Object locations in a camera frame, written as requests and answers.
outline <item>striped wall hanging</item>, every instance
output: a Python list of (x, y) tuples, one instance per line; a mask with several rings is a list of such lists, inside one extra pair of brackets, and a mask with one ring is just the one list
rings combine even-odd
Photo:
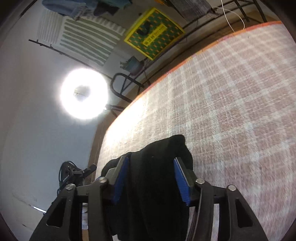
[(87, 64), (103, 66), (125, 31), (103, 17), (81, 17), (74, 21), (45, 9), (37, 39)]

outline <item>hanging clothes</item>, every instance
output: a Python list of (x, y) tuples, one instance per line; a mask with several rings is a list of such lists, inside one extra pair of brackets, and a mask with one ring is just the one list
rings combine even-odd
[(166, 0), (171, 2), (174, 8), (187, 21), (191, 22), (206, 15), (211, 10), (211, 5), (206, 0)]
[(78, 19), (80, 16), (92, 16), (98, 0), (43, 0), (47, 9)]
[(114, 15), (119, 8), (131, 3), (128, 0), (43, 0), (42, 4), (49, 10), (77, 20), (82, 16), (98, 17), (105, 12)]

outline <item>table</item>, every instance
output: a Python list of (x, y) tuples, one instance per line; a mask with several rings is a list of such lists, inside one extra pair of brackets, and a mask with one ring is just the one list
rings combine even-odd
[[(296, 217), (296, 44), (281, 22), (228, 35), (139, 95), (109, 127), (111, 159), (183, 134), (197, 177), (234, 184), (270, 241)], [(214, 221), (214, 233), (217, 232)]]

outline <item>wall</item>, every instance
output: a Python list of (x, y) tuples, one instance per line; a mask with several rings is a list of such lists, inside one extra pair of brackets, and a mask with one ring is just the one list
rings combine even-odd
[(56, 197), (63, 161), (86, 168), (98, 122), (70, 117), (59, 90), (69, 71), (83, 65), (30, 43), (41, 3), (11, 29), (0, 48), (0, 212), (19, 241), (29, 240)]

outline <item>black garment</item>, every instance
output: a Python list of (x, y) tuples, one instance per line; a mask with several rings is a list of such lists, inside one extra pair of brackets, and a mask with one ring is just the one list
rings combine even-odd
[[(181, 157), (186, 168), (193, 169), (184, 136), (156, 141), (126, 155), (130, 166), (122, 195), (116, 206), (105, 209), (112, 235), (121, 241), (184, 241), (189, 208), (182, 202), (173, 166), (174, 158)], [(102, 176), (118, 161), (109, 161)]]
[(94, 16), (96, 16), (96, 17), (101, 16), (105, 12), (108, 12), (113, 16), (118, 10), (119, 10), (118, 7), (110, 6), (104, 2), (98, 2), (98, 5), (96, 6), (96, 9), (94, 10)]
[(167, 0), (170, 6), (187, 21), (191, 22), (206, 15), (211, 9), (211, 5), (206, 0)]

